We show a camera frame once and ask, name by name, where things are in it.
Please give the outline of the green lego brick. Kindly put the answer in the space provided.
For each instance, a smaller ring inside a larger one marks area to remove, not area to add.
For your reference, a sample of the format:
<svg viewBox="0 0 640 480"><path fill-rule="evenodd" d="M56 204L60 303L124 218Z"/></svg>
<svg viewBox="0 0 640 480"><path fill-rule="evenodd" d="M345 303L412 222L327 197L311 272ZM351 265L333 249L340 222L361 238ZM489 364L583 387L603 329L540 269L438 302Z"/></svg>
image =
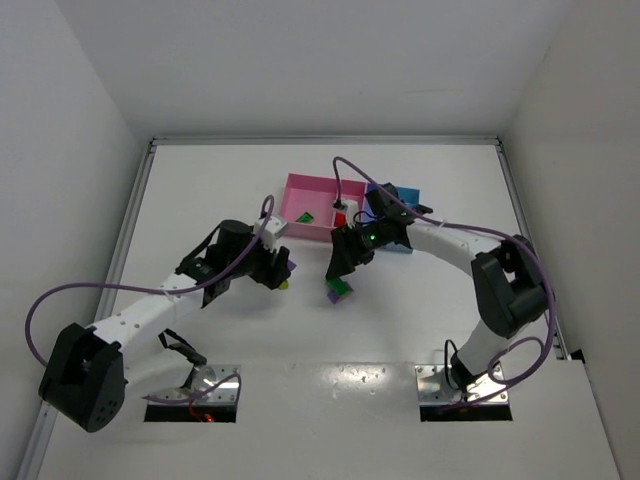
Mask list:
<svg viewBox="0 0 640 480"><path fill-rule="evenodd" d="M301 224L312 224L314 220L315 217L310 212L304 212L296 219L296 222Z"/></svg>
<svg viewBox="0 0 640 480"><path fill-rule="evenodd" d="M351 286L341 278L328 280L327 285L329 287L329 291L338 297L345 296L352 291Z"/></svg>

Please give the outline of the red lego brick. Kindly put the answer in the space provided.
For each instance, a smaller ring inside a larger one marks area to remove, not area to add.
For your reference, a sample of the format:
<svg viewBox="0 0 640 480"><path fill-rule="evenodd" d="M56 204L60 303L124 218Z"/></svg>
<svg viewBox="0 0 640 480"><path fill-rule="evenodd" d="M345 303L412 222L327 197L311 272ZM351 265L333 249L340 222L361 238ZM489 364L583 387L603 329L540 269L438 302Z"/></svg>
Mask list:
<svg viewBox="0 0 640 480"><path fill-rule="evenodd" d="M346 216L341 213L337 213L334 219L334 226L339 228L347 224Z"/></svg>

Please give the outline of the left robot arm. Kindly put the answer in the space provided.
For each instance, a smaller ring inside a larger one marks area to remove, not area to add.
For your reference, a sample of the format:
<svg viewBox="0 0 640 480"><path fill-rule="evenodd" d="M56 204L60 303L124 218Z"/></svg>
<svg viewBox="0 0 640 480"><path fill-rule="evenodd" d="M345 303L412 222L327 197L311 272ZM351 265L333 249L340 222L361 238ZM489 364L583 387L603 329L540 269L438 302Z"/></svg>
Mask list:
<svg viewBox="0 0 640 480"><path fill-rule="evenodd" d="M208 395L206 357L173 327L225 294L236 279L284 288L295 266L278 243L287 227L279 216L254 225L224 220L160 288L87 327L65 327L47 362L40 398L93 433L115 418L128 397L176 405Z"/></svg>

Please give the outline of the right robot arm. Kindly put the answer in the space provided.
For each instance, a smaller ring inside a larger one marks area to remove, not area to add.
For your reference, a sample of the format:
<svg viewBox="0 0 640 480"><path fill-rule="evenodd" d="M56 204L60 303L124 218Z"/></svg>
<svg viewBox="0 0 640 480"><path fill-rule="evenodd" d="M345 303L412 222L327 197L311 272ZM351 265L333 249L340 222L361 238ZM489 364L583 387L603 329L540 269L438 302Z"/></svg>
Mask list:
<svg viewBox="0 0 640 480"><path fill-rule="evenodd" d="M469 230L422 222L419 217L432 209L400 200L391 183L373 188L365 198L373 215L368 222L359 220L354 201L339 197L333 203L336 213L345 217L345 224L331 231L326 281L333 283L352 274L389 244L431 254L469 275L479 321L444 373L451 389L466 391L508 351L520 331L548 309L542 275L529 256L530 244L521 236L513 242L499 241Z"/></svg>

